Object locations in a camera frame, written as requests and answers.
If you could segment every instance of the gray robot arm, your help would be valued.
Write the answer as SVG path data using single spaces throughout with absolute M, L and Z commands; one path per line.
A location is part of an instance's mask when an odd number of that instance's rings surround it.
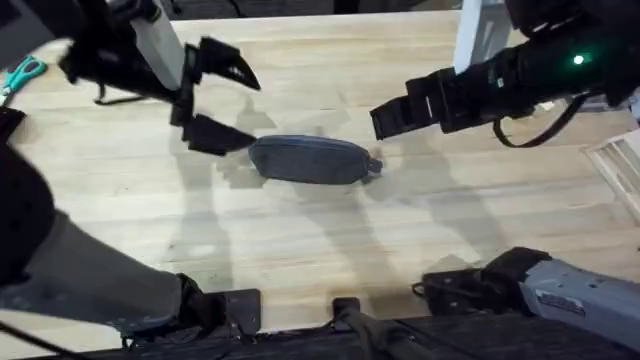
M 640 352 L 640 285 L 582 270 L 545 252 L 514 248 L 483 269 L 426 274 L 421 285 L 434 315 L 515 310 Z

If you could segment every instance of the black cable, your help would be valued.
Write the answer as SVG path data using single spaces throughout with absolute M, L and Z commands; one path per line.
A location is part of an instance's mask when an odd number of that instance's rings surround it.
M 460 347 L 460 346 L 458 346 L 458 345 L 456 345 L 456 344 L 454 344 L 454 343 L 452 343 L 450 341 L 447 341 L 447 340 L 445 340 L 445 339 L 443 339 L 443 338 L 441 338 L 439 336 L 436 336 L 436 335 L 433 335 L 431 333 L 428 333 L 428 332 L 426 332 L 426 331 L 424 331 L 422 329 L 418 329 L 413 325 L 409 325 L 403 320 L 395 320 L 395 322 L 397 322 L 398 324 L 400 324 L 402 327 L 404 327 L 407 330 L 410 330 L 410 331 L 412 331 L 414 333 L 422 334 L 424 337 L 429 338 L 431 341 L 437 342 L 437 343 L 439 343 L 441 345 L 444 345 L 444 346 L 446 346 L 448 348 L 451 348 L 451 349 L 453 349 L 453 350 L 455 350 L 455 351 L 457 351 L 457 352 L 459 352 L 459 353 L 461 353 L 463 355 L 466 355 L 467 357 L 470 357 L 470 358 L 472 358 L 474 360 L 487 360 L 485 357 L 482 357 L 482 356 L 480 356 L 480 355 L 478 355 L 478 354 L 476 354 L 474 352 L 471 352 L 471 351 L 469 351 L 467 349 L 464 349 L 464 348 L 462 348 L 462 347 Z
M 245 13 L 242 12 L 242 10 L 240 9 L 240 6 L 238 5 L 238 2 L 236 0 L 227 0 L 229 2 L 229 4 L 231 4 L 231 6 L 233 6 L 233 8 L 236 10 L 236 15 L 239 18 L 246 18 L 248 17 Z
M 100 105 L 100 106 L 111 106 L 111 105 L 137 102 L 147 98 L 146 96 L 138 95 L 138 96 L 130 96 L 130 97 L 125 97 L 125 98 L 120 98 L 115 100 L 104 101 L 103 99 L 105 98 L 106 95 L 107 95 L 106 86 L 103 83 L 98 83 L 98 97 L 95 100 L 93 100 L 93 102 L 96 105 Z
M 0 321 L 0 331 L 6 333 L 7 335 L 13 336 L 16 339 L 22 340 L 26 343 L 37 346 L 44 350 L 50 351 L 52 353 L 56 353 L 60 356 L 66 356 L 74 360 L 89 360 L 89 358 L 84 355 L 80 355 L 71 350 L 67 350 L 58 345 L 54 345 L 48 341 L 42 340 L 30 334 L 27 334 L 26 332 L 20 329 L 14 328 L 13 326 L 8 325 L 2 321 Z
M 564 129 L 567 124 L 569 124 L 571 119 L 573 119 L 578 110 L 580 110 L 582 105 L 584 105 L 585 101 L 587 101 L 587 99 L 591 96 L 592 95 L 590 94 L 582 94 L 577 96 L 575 99 L 573 99 L 571 105 L 569 105 L 569 107 L 567 107 L 562 115 L 560 115 L 558 120 L 551 124 L 551 126 L 547 130 L 524 144 L 516 145 L 507 138 L 507 135 L 505 135 L 504 131 L 502 130 L 502 119 L 493 122 L 493 132 L 503 145 L 510 148 L 528 149 L 542 145 L 551 140 L 560 131 L 562 131 L 562 129 Z

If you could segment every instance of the wooden tabletop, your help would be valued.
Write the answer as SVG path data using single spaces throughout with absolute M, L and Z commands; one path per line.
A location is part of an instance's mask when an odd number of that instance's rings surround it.
M 635 128 L 627 114 L 580 115 L 532 150 L 504 148 L 487 126 L 375 140 L 369 110 L 404 94 L 406 80 L 449 66 L 457 24 L 456 12 L 175 23 L 185 41 L 211 35 L 241 48 L 263 86 L 209 76 L 199 111 L 258 136 L 355 142 L 385 164 L 368 184 L 265 181 L 246 152 L 187 151 L 169 105 L 96 107 L 96 86 L 72 86 L 56 66 L 16 96 L 29 118 L 13 142 L 57 206 L 105 243 L 207 291 L 260 289 L 265 329 L 321 324 L 337 296 L 359 296 L 380 318 L 423 314 L 409 289 L 423 273 L 481 265 L 515 245 L 640 280 L 640 229 L 583 153 Z M 53 65 L 63 48 L 36 56 Z M 535 136 L 560 111 L 511 122 L 512 140 Z M 105 327 L 0 315 L 74 349 L 119 346 Z M 41 353 L 4 337 L 0 348 Z

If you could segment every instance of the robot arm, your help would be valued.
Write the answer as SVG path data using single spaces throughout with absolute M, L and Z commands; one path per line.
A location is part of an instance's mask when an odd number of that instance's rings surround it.
M 59 65 L 71 83 L 84 79 L 170 103 L 170 123 L 183 128 L 189 149 L 222 156 L 255 141 L 193 114 L 194 86 L 203 74 L 260 90 L 240 51 L 208 37 L 198 47 L 182 46 L 160 0 L 1 0 L 0 6 L 0 68 L 69 38 Z
M 433 315 L 515 310 L 597 333 L 640 352 L 640 285 L 514 248 L 483 269 L 424 275 Z
M 503 144 L 534 147 L 559 132 L 588 97 L 604 94 L 617 106 L 640 85 L 639 2 L 505 3 L 513 26 L 529 40 L 459 74 L 448 68 L 408 81 L 407 96 L 371 112 L 379 140 L 437 123 L 451 133 L 492 122 Z M 502 132 L 504 117 L 528 116 L 535 105 L 565 97 L 574 103 L 538 138 L 514 145 Z

